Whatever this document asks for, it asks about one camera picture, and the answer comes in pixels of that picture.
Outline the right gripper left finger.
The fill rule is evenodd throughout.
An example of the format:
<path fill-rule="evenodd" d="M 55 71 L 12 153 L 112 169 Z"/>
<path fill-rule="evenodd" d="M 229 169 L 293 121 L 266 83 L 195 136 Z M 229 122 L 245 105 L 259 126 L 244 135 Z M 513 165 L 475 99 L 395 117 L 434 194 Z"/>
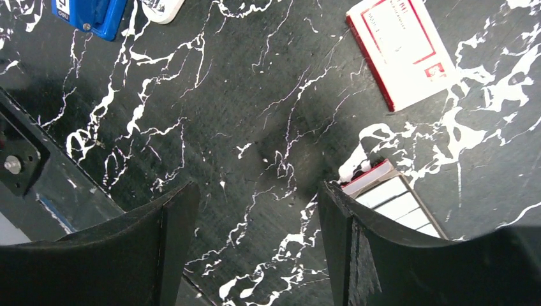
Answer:
<path fill-rule="evenodd" d="M 194 182 L 66 235 L 1 247 L 2 305 L 174 305 L 194 236 Z"/>

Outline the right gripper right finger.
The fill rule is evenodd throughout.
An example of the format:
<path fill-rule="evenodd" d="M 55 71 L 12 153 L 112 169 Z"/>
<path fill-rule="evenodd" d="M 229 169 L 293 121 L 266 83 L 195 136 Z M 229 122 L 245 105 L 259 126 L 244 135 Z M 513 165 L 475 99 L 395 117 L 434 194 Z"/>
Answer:
<path fill-rule="evenodd" d="M 335 305 L 539 305 L 540 228 L 463 242 L 407 228 L 324 182 L 317 194 Z"/>

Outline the staple box tray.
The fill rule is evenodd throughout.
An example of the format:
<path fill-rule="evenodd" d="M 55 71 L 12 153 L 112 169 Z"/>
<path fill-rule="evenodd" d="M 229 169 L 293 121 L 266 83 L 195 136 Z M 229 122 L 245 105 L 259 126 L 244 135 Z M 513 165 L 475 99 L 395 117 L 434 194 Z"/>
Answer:
<path fill-rule="evenodd" d="M 368 171 L 354 176 L 341 188 L 357 203 L 407 228 L 436 238 L 448 238 L 405 175 L 388 159 L 372 164 Z"/>

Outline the red white staple box sleeve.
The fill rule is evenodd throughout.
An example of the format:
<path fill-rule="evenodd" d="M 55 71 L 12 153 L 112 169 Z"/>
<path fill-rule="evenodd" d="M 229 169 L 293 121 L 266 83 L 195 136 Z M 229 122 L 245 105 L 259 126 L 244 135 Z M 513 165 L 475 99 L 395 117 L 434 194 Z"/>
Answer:
<path fill-rule="evenodd" d="M 346 22 L 391 112 L 458 83 L 459 75 L 425 4 L 361 1 Z"/>

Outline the blue stapler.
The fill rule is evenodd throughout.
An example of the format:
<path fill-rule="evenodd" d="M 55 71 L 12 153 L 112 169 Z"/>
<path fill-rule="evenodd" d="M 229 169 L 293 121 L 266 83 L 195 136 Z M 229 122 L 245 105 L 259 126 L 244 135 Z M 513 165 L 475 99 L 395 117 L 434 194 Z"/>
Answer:
<path fill-rule="evenodd" d="M 127 0 L 52 0 L 52 13 L 83 32 L 113 41 Z"/>

